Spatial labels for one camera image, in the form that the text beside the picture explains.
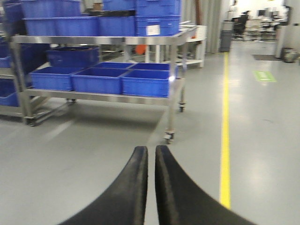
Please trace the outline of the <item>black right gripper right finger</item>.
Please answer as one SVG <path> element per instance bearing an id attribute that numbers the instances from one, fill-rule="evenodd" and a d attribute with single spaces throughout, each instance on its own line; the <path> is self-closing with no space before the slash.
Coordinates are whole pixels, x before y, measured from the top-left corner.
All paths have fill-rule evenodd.
<path id="1" fill-rule="evenodd" d="M 155 191 L 161 225 L 250 225 L 222 206 L 182 169 L 166 145 L 156 147 Z"/>

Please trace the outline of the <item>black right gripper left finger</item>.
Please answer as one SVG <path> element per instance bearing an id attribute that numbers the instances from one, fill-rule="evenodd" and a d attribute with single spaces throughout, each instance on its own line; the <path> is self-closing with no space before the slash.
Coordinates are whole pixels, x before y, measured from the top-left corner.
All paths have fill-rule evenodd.
<path id="1" fill-rule="evenodd" d="M 143 225 L 148 189 L 148 149 L 133 154 L 113 183 L 64 225 Z"/>

